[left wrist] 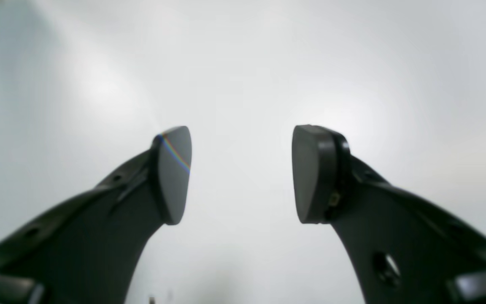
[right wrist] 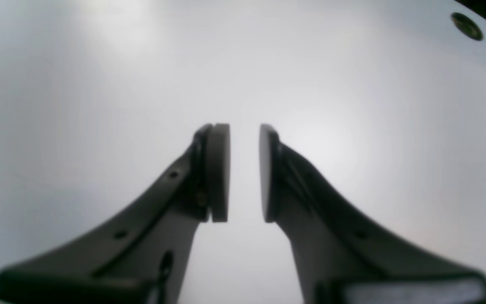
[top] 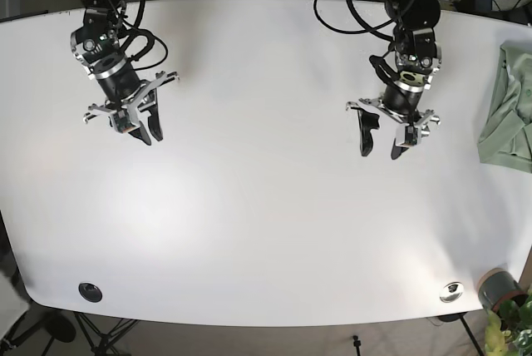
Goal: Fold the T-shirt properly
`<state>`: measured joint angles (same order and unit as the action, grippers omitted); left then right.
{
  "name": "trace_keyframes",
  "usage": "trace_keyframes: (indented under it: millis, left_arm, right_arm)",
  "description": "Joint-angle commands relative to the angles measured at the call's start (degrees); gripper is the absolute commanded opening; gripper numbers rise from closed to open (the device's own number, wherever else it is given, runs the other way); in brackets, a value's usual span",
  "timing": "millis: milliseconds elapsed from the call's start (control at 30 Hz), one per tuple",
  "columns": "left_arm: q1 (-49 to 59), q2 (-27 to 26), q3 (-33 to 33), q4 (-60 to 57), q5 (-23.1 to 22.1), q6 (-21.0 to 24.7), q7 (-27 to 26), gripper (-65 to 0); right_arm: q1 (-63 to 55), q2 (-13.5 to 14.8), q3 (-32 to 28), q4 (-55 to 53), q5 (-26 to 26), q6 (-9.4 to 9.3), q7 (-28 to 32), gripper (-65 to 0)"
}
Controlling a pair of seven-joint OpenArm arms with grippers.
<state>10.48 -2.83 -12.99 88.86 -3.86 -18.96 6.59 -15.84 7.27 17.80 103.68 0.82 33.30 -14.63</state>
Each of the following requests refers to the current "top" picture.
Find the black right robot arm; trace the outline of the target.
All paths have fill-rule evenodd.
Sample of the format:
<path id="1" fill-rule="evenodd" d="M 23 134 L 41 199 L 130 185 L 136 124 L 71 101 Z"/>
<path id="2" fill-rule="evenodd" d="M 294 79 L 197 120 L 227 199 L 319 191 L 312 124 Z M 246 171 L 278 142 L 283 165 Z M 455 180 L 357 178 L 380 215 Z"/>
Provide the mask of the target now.
<path id="1" fill-rule="evenodd" d="M 106 96 L 103 104 L 89 105 L 84 122 L 105 116 L 119 134 L 130 135 L 146 145 L 162 141 L 158 90 L 179 76 L 177 72 L 158 72 L 149 81 L 140 78 L 134 66 L 161 41 L 140 25 L 146 0 L 81 3 L 85 8 L 83 22 L 71 34 L 71 52 Z"/>

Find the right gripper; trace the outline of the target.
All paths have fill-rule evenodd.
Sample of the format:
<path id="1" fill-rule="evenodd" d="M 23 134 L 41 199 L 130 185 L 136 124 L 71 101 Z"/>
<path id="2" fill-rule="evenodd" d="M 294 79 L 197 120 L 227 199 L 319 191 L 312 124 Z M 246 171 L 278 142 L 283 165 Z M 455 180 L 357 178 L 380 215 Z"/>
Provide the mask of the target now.
<path id="1" fill-rule="evenodd" d="M 180 79 L 177 72 L 159 72 L 151 82 L 141 80 L 127 56 L 112 52 L 98 61 L 86 64 L 90 79 L 95 79 L 106 95 L 103 105 L 90 105 L 83 116 L 87 124 L 98 116 L 106 116 L 110 126 L 119 134 L 129 134 L 137 140 L 151 145 L 151 138 L 140 114 L 147 113 L 147 127 L 151 136 L 163 140 L 160 125 L 157 90 L 172 81 Z"/>

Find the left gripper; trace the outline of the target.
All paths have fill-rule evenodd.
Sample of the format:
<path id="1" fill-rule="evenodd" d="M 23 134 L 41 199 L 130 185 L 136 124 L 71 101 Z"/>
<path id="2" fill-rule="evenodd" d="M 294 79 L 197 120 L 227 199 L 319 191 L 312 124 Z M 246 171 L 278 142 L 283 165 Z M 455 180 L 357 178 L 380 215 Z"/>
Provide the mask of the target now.
<path id="1" fill-rule="evenodd" d="M 378 110 L 401 123 L 391 152 L 391 158 L 397 160 L 431 134 L 431 123 L 441 124 L 434 110 L 418 110 L 421 96 L 431 89 L 434 76 L 441 69 L 441 53 L 422 59 L 401 55 L 396 59 L 400 62 L 397 71 L 387 63 L 387 55 L 388 52 L 378 57 L 378 77 L 386 85 L 385 91 L 378 97 Z M 372 131 L 380 129 L 380 116 L 363 109 L 354 101 L 346 104 L 346 110 L 357 113 L 360 152 L 362 157 L 367 157 L 374 147 Z"/>

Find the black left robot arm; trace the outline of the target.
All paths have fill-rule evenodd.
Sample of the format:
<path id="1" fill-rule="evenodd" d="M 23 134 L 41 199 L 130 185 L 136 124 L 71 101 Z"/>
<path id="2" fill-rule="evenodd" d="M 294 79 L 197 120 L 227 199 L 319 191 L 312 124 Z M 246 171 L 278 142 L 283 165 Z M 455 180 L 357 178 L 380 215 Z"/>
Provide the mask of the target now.
<path id="1" fill-rule="evenodd" d="M 392 65 L 386 55 L 369 57 L 374 72 L 386 87 L 384 92 L 376 98 L 361 98 L 346 105 L 347 110 L 357 113 L 360 152 L 363 157 L 370 155 L 374 147 L 372 133 L 380 127 L 380 116 L 386 115 L 398 125 L 391 151 L 391 158 L 396 160 L 430 135 L 431 123 L 441 122 L 432 109 L 418 108 L 423 93 L 431 89 L 441 69 L 441 47 L 435 34 L 441 6 L 438 0 L 384 0 L 388 19 L 372 26 L 362 18 L 353 0 L 346 3 L 360 25 L 351 35 L 371 34 L 387 42 L 387 54 L 394 56 Z"/>

